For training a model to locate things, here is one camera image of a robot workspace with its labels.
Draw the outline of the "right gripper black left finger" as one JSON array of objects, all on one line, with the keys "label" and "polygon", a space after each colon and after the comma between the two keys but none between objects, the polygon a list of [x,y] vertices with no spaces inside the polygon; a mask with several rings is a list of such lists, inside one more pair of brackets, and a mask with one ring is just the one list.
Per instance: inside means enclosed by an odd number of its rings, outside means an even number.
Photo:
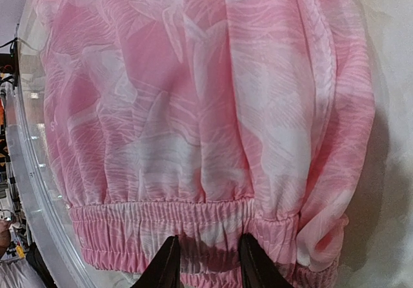
[{"label": "right gripper black left finger", "polygon": [[178,236],[170,236],[162,244],[134,288],[178,288],[181,248]]}]

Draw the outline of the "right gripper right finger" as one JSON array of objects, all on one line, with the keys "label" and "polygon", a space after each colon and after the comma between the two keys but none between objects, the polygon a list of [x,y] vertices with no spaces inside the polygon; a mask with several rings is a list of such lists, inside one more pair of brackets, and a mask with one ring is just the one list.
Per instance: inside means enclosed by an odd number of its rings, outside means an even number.
[{"label": "right gripper right finger", "polygon": [[243,287],[290,288],[290,283],[251,234],[240,237],[238,253]]}]

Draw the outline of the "pink garment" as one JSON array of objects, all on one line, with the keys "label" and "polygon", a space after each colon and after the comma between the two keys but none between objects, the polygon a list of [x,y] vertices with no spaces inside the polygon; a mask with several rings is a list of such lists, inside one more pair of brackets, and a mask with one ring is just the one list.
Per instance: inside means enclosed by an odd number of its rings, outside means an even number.
[{"label": "pink garment", "polygon": [[240,287],[251,234],[332,287],[375,106],[354,0],[36,0],[50,168],[84,261]]}]

